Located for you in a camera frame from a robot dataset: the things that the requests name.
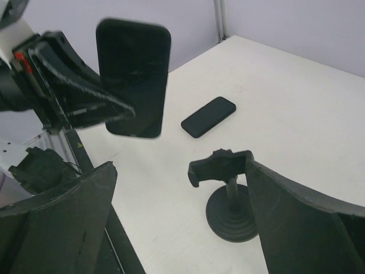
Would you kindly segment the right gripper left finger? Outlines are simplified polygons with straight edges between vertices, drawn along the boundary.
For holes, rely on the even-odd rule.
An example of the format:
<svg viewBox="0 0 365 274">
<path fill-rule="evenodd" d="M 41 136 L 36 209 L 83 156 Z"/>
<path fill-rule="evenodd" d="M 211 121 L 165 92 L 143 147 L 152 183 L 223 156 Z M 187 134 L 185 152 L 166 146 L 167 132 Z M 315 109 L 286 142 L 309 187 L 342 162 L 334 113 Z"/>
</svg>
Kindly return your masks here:
<svg viewBox="0 0 365 274">
<path fill-rule="evenodd" d="M 116 179 L 106 162 L 1 208 L 1 273 L 94 273 Z"/>
</svg>

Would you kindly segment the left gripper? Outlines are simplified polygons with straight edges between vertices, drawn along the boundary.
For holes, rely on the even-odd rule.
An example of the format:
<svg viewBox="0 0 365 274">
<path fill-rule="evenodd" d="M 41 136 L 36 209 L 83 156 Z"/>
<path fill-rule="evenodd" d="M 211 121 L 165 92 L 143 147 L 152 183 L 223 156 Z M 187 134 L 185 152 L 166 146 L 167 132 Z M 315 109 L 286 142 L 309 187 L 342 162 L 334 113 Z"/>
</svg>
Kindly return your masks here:
<svg viewBox="0 0 365 274">
<path fill-rule="evenodd" d="M 133 105 L 102 88 L 100 76 L 62 31 L 30 34 L 16 42 L 11 66 L 25 83 L 28 108 L 49 133 L 136 116 Z"/>
</svg>

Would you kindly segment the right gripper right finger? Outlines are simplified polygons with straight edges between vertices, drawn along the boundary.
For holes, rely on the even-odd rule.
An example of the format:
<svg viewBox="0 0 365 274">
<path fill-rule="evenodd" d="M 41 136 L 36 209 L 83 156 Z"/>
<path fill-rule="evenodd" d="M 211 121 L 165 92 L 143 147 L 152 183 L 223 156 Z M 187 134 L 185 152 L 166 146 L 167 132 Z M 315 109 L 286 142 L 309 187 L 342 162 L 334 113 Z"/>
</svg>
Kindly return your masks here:
<svg viewBox="0 0 365 274">
<path fill-rule="evenodd" d="M 364 273 L 364 207 L 249 160 L 246 179 L 269 273 Z"/>
</svg>

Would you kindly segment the black phone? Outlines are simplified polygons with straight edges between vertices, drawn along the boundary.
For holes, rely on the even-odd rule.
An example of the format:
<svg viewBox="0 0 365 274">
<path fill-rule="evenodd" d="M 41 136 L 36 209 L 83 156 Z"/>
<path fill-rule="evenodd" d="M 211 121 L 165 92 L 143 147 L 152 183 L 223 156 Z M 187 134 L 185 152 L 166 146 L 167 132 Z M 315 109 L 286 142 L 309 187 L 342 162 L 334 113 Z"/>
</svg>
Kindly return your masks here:
<svg viewBox="0 0 365 274">
<path fill-rule="evenodd" d="M 135 116 L 106 123 L 115 135 L 160 136 L 168 80 L 171 34 L 163 26 L 115 18 L 96 28 L 103 88 L 134 107 Z"/>
<path fill-rule="evenodd" d="M 236 111 L 236 105 L 224 97 L 216 97 L 181 122 L 181 127 L 197 139 Z"/>
</svg>

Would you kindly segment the black round base phone stand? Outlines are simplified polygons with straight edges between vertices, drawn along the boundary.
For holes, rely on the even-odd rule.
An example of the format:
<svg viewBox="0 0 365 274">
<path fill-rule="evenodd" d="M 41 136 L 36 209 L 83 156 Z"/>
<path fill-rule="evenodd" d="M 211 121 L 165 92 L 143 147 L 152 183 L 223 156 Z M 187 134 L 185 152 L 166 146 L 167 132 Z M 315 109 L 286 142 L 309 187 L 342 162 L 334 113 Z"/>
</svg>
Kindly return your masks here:
<svg viewBox="0 0 365 274">
<path fill-rule="evenodd" d="M 208 180 L 225 183 L 211 194 L 205 214 L 211 230 L 231 243 L 243 243 L 258 235 L 248 187 L 237 183 L 238 175 L 246 173 L 246 162 L 253 159 L 249 150 L 219 149 L 205 159 L 189 163 L 188 178 L 193 187 Z"/>
</svg>

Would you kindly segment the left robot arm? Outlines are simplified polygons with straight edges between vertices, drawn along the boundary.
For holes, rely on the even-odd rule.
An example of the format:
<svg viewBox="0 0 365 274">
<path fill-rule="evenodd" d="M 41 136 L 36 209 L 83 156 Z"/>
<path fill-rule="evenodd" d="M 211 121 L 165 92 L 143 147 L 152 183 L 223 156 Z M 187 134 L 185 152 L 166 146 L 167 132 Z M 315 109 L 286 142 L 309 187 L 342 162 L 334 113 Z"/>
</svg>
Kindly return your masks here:
<svg viewBox="0 0 365 274">
<path fill-rule="evenodd" d="M 38 118 L 30 136 L 16 127 L 1 135 L 2 171 L 33 195 L 80 175 L 66 153 L 50 147 L 50 136 L 135 116 L 60 31 L 31 34 L 10 47 L 9 62 L 1 63 L 1 111 Z"/>
</svg>

